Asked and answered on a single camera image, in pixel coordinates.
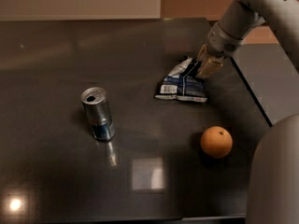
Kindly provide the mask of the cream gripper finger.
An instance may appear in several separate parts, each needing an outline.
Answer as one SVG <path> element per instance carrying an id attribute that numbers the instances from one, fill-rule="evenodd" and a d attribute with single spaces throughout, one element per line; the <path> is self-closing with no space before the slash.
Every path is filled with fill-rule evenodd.
<path id="1" fill-rule="evenodd" d="M 201 79 L 210 77 L 223 67 L 222 58 L 205 57 L 198 58 L 197 61 L 200 63 L 200 67 L 196 72 L 196 76 Z"/>
<path id="2" fill-rule="evenodd" d="M 203 63 L 205 60 L 206 60 L 206 56 L 207 56 L 207 53 L 206 53 L 206 45 L 203 45 L 201 48 L 200 48 L 200 51 L 197 55 L 197 58 L 196 60 L 200 63 Z"/>

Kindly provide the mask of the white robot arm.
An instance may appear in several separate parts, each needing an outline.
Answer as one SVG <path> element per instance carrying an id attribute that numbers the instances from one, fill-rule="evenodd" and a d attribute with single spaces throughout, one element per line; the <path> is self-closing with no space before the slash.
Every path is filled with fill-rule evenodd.
<path id="1" fill-rule="evenodd" d="M 268 50 L 251 69 L 273 126 L 255 150 L 246 224 L 299 224 L 298 13 L 297 0 L 234 0 L 198 55 L 202 67 L 197 75 L 208 77 L 265 22 L 287 56 L 285 62 L 277 62 L 274 51 Z"/>

